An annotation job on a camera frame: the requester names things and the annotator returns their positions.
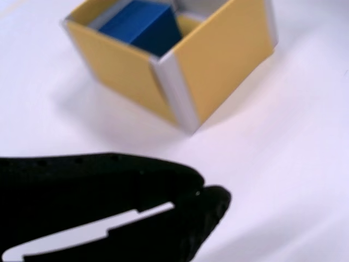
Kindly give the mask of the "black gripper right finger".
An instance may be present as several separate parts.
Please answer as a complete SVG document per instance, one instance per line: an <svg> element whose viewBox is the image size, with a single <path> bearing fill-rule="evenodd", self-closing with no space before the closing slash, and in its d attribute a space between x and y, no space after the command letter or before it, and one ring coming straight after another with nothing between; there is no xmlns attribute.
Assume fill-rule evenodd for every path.
<svg viewBox="0 0 349 262"><path fill-rule="evenodd" d="M109 230L106 238L25 261L191 261L231 202L220 186L204 188L175 208Z"/></svg>

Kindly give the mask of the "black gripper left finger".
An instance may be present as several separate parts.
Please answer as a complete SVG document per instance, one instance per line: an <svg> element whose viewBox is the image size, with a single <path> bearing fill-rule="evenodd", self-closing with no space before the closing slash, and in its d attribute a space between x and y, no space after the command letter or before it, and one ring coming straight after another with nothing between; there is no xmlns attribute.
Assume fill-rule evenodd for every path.
<svg viewBox="0 0 349 262"><path fill-rule="evenodd" d="M204 189L193 168L126 154L1 159L1 252L61 231L173 203Z"/></svg>

